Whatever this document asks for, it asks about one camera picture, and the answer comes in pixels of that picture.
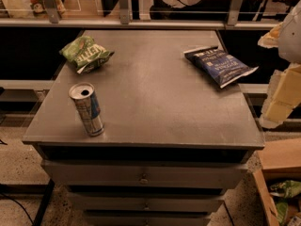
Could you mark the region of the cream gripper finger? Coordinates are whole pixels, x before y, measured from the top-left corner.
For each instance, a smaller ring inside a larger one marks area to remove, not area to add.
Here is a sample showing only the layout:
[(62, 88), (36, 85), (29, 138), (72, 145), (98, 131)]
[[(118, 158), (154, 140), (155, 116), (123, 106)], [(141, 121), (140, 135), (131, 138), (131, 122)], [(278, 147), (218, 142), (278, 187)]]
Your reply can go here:
[(272, 28), (269, 32), (264, 34), (260, 37), (258, 40), (258, 45), (263, 48), (278, 48), (278, 39), (280, 30), (282, 28), (282, 24), (276, 25), (274, 28)]
[(301, 65), (291, 63), (281, 72), (275, 70), (271, 76), (265, 99), (260, 125), (273, 129), (285, 122), (293, 110), (301, 104)]

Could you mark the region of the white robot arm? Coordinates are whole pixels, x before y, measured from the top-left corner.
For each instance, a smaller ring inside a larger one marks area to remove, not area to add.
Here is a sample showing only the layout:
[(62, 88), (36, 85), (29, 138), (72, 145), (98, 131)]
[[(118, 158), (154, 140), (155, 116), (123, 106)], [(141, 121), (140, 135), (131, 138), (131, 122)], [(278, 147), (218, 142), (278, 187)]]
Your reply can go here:
[(301, 1), (283, 22), (259, 39), (258, 45), (277, 48), (279, 57), (290, 63), (283, 72), (274, 71), (261, 109), (260, 125), (272, 129), (301, 104)]

